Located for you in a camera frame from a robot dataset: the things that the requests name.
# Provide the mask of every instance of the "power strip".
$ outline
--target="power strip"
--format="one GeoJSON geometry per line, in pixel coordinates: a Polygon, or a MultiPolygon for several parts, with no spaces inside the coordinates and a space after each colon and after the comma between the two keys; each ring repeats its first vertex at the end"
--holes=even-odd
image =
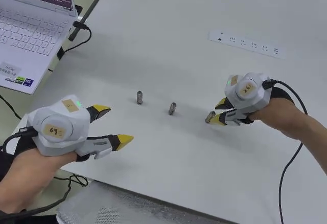
{"type": "Polygon", "coordinates": [[[284,52],[281,50],[281,48],[260,43],[245,37],[235,36],[220,30],[210,31],[209,40],[241,49],[246,49],[255,53],[272,56],[274,58],[285,58],[284,52]]]}

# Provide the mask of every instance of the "metal spring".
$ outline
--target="metal spring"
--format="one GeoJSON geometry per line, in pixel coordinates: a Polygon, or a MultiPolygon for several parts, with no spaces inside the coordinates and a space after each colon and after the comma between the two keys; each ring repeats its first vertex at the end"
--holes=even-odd
{"type": "Polygon", "coordinates": [[[137,102],[138,105],[142,105],[142,103],[143,103],[143,93],[142,93],[142,91],[137,92],[136,102],[137,102]]]}
{"type": "Polygon", "coordinates": [[[169,108],[169,112],[168,114],[171,116],[172,114],[174,114],[175,110],[176,110],[176,103],[173,102],[171,105],[170,105],[170,108],[169,108]]]}
{"type": "Polygon", "coordinates": [[[211,119],[216,115],[215,111],[211,111],[209,115],[206,117],[205,122],[210,123],[211,119]]]}

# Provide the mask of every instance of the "black pole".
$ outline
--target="black pole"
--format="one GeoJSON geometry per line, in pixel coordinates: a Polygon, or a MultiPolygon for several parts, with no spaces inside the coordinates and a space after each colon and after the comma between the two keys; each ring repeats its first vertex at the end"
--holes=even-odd
{"type": "MultiPolygon", "coordinates": [[[[89,9],[86,11],[86,13],[84,14],[83,18],[81,19],[81,23],[84,24],[85,21],[87,20],[87,18],[90,16],[91,12],[93,11],[93,9],[95,8],[95,6],[97,5],[97,3],[99,2],[99,0],[94,0],[93,3],[91,4],[91,6],[89,7],[89,9]]],[[[72,32],[72,34],[69,36],[69,41],[74,41],[75,37],[77,36],[77,33],[80,31],[80,29],[74,29],[74,31],[72,32]]]]}

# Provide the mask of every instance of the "white tabletop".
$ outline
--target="white tabletop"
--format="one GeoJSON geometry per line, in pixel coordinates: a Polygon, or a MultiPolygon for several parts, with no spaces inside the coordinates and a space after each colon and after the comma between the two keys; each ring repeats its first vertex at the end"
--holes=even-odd
{"type": "MultiPolygon", "coordinates": [[[[92,40],[66,54],[32,109],[76,94],[113,108],[90,136],[135,136],[122,151],[65,170],[239,223],[279,223],[279,178],[298,142],[260,122],[218,127],[204,118],[230,74],[264,72],[327,124],[326,2],[101,0],[87,21],[92,40]],[[209,41],[215,29],[280,46],[286,58],[209,41]]],[[[305,148],[286,173],[282,204],[285,223],[326,223],[327,177],[305,148]]]]}

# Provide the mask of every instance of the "human hand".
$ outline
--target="human hand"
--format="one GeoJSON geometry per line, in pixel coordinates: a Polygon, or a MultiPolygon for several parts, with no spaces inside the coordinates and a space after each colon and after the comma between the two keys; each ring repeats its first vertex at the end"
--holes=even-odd
{"type": "Polygon", "coordinates": [[[299,139],[299,132],[305,127],[307,115],[289,100],[271,99],[269,105],[249,116],[251,120],[261,120],[268,126],[281,131],[286,136],[299,139]]]}
{"type": "Polygon", "coordinates": [[[0,182],[0,210],[15,213],[26,208],[50,183],[56,171],[76,158],[75,152],[43,156],[36,148],[19,154],[0,182]]]}

